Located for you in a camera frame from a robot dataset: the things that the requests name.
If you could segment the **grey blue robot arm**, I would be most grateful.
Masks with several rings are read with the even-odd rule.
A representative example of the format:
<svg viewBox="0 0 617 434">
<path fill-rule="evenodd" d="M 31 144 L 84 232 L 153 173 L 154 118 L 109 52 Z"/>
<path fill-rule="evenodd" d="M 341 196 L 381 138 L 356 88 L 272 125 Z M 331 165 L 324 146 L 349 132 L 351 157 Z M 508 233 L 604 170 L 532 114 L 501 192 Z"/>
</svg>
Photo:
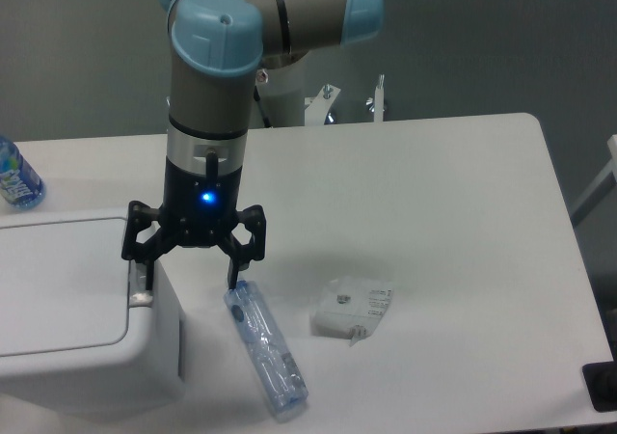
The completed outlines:
<svg viewBox="0 0 617 434">
<path fill-rule="evenodd" d="M 236 207 L 258 68 L 269 57 L 375 37 L 384 0 L 159 1 L 172 59 L 163 201 L 129 204 L 121 255 L 152 289 L 161 256 L 216 246 L 235 286 L 265 256 L 262 207 Z"/>
</svg>

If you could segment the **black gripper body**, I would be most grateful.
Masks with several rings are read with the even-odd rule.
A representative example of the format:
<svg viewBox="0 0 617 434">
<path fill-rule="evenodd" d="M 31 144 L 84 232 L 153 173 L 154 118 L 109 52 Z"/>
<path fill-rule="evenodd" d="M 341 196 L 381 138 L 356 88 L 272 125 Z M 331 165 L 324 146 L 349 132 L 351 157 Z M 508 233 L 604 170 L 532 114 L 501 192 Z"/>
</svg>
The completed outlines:
<svg viewBox="0 0 617 434">
<path fill-rule="evenodd" d="M 208 177 L 166 161 L 158 224 L 166 239 L 181 247 L 211 247 L 238 224 L 236 204 L 242 171 Z"/>
</svg>

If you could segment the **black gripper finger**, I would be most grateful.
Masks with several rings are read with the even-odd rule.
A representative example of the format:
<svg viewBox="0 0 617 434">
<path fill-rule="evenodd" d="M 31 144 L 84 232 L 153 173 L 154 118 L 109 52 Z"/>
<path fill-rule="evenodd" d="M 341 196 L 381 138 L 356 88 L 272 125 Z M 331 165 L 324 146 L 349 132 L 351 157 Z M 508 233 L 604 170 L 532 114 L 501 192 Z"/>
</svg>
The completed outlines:
<svg viewBox="0 0 617 434">
<path fill-rule="evenodd" d="M 147 240 L 139 241 L 139 235 L 157 223 L 158 230 Z M 146 268 L 146 290 L 154 287 L 154 263 L 179 244 L 179 222 L 162 207 L 153 208 L 139 201 L 131 201 L 121 247 L 121 257 L 135 261 Z"/>
<path fill-rule="evenodd" d="M 242 225 L 251 235 L 247 244 L 241 244 L 233 230 Z M 261 261 L 266 252 L 266 218 L 263 207 L 255 204 L 242 211 L 233 210 L 230 225 L 219 241 L 219 248 L 228 256 L 228 289 L 235 289 L 239 273 L 246 270 L 251 261 Z"/>
</svg>

